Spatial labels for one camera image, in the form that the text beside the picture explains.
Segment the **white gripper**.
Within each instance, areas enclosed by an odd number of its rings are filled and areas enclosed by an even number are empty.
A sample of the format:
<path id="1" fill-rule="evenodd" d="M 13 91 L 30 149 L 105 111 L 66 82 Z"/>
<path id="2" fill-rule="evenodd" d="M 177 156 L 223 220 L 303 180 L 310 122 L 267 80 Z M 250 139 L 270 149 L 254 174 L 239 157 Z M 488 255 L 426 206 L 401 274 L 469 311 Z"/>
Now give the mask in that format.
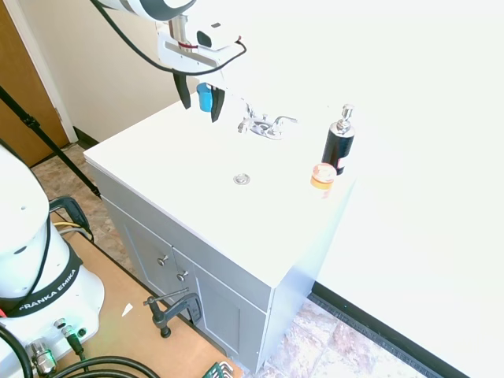
<path id="1" fill-rule="evenodd" d="M 219 119 L 224 104 L 226 68 L 245 53 L 241 35 L 218 11 L 161 11 L 157 14 L 157 52 L 161 63 L 195 76 L 211 87 L 211 121 Z M 172 74 L 180 101 L 191 108 L 187 77 Z"/>

